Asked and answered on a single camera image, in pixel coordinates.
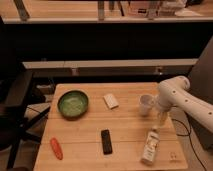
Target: desk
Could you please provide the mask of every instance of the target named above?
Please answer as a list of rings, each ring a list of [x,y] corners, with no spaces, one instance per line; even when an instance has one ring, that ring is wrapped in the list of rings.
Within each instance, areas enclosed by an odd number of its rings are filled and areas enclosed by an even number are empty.
[[[100,170],[169,170],[185,169],[187,163],[171,119],[160,129],[160,143],[153,166],[140,162],[147,132],[156,120],[153,109],[148,117],[138,114],[142,94],[156,94],[156,83],[95,83],[57,85],[42,143],[35,163],[35,171],[100,171]],[[57,110],[62,94],[70,90],[84,91],[89,97],[88,111],[78,120],[68,121]],[[107,108],[103,96],[113,93],[119,107]],[[101,130],[111,133],[113,154],[103,155]],[[58,160],[49,140],[56,137],[64,158]],[[172,160],[171,153],[176,154]]]
[[[52,22],[97,22],[97,2],[91,1],[46,1],[46,0],[23,0],[23,3],[30,15],[28,22],[52,23]],[[123,1],[122,8],[124,16],[121,15],[117,3],[113,11],[108,9],[108,2],[105,2],[105,21],[107,22],[147,22],[147,18],[131,17],[128,14],[128,3]],[[170,17],[171,21],[187,21],[208,19],[213,17],[213,1],[205,0],[200,5],[189,7],[190,10],[198,12],[203,17]],[[19,23],[20,18],[13,0],[0,0],[0,14],[6,23]],[[167,21],[165,18],[158,18],[159,21]]]

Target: remote control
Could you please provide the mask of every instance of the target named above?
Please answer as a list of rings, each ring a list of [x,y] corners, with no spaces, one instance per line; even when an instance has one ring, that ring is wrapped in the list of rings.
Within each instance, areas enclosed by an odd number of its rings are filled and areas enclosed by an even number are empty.
[[[102,146],[104,154],[111,154],[112,153],[112,143],[110,138],[109,130],[102,130],[101,131],[101,139],[102,139]]]

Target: cup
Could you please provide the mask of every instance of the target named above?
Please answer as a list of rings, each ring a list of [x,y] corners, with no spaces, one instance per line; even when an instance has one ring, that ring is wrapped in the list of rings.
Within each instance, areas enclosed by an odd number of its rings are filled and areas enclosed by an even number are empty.
[[[151,94],[143,94],[139,101],[139,114],[141,116],[147,116],[150,110],[154,106],[154,97]]]

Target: carrot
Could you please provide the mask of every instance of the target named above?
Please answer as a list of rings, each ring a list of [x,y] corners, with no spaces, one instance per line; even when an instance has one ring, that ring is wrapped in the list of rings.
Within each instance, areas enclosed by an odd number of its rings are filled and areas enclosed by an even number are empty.
[[[61,150],[61,146],[58,143],[58,140],[56,138],[51,138],[50,139],[50,145],[52,147],[53,152],[55,153],[55,156],[59,160],[62,160],[63,159],[63,153],[62,153],[62,150]]]

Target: green bowl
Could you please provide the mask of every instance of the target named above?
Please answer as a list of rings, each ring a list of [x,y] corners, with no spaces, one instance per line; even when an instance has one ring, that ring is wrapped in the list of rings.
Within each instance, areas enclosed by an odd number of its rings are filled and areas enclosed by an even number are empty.
[[[58,110],[67,119],[75,119],[87,111],[87,95],[79,90],[72,90],[62,95],[58,101]]]

